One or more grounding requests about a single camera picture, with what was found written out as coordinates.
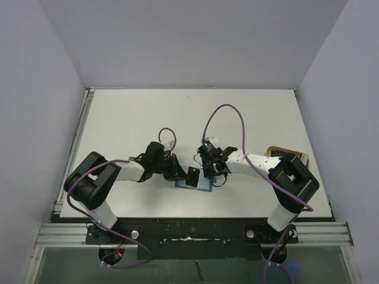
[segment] white tabletop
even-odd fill
[[[292,90],[99,89],[80,141],[74,168],[91,152],[106,159],[128,159],[143,153],[158,131],[170,127],[178,142],[174,153],[181,165],[197,167],[193,161],[204,126],[221,104],[233,104],[246,124],[246,151],[264,155],[278,146],[309,155],[309,169],[320,189],[309,204],[313,212],[301,217],[331,217],[331,211],[306,129]],[[212,120],[207,136],[215,136],[222,148],[241,148],[241,125],[231,108],[221,109]],[[170,140],[168,131],[162,133]],[[256,177],[232,174],[227,183],[212,192],[174,187],[161,175],[144,183],[116,182],[107,201],[119,217],[268,217],[278,203],[270,184]],[[63,204],[61,217],[82,217]]]

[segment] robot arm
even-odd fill
[[[64,190],[69,192],[71,186],[84,173],[105,162],[107,160],[99,153],[90,153],[66,179]],[[107,228],[112,228],[117,222],[117,216],[106,201],[115,181],[145,182],[154,173],[163,174],[166,180],[188,179],[176,155],[165,151],[165,146],[158,142],[151,142],[145,153],[137,158],[131,157],[126,162],[109,163],[95,170],[92,174],[97,178],[94,180],[89,176],[85,177],[71,194],[72,198],[78,201],[95,221]]]
[[[224,150],[215,148],[210,140],[198,148],[203,162],[204,176],[215,176],[230,173],[242,173],[261,178],[248,163],[242,150],[227,147]],[[284,157],[265,157],[254,154],[248,155],[253,165],[268,175],[276,185],[282,187],[298,199],[307,203],[320,187],[317,179],[311,174],[300,159],[291,153]],[[282,231],[287,224],[299,214],[304,206],[274,187],[279,204],[269,216],[267,223],[276,231]]]

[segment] gray wall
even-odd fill
[[[84,89],[37,0],[0,1],[0,35],[0,282],[21,283]]]
[[[350,0],[299,88],[333,210],[364,283],[378,283],[379,2]]]
[[[40,0],[87,87],[297,88],[347,0]]]

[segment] white table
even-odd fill
[[[178,143],[174,150],[181,165],[198,166],[192,157],[201,145],[204,126],[219,105],[229,103],[242,113],[246,124],[246,151],[263,155],[278,146],[309,155],[309,169],[320,189],[309,204],[313,212],[301,217],[331,217],[331,211],[306,129],[292,90],[211,89],[97,89],[86,119],[75,158],[75,168],[91,151],[106,159],[128,159],[143,153],[158,131],[170,127]],[[219,139],[221,147],[241,148],[241,126],[231,108],[221,109],[207,136]],[[170,140],[168,131],[163,140]],[[227,183],[212,192],[174,187],[161,175],[145,183],[116,182],[107,198],[119,217],[268,217],[277,204],[270,184],[255,177],[232,174]],[[61,217],[83,217],[63,204]]]

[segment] white wall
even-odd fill
[[[87,87],[297,88],[347,0],[40,0]]]
[[[0,2],[0,279],[21,283],[59,190],[83,85],[37,0]]]
[[[335,215],[348,220],[364,283],[379,272],[379,2],[350,0],[298,101]]]

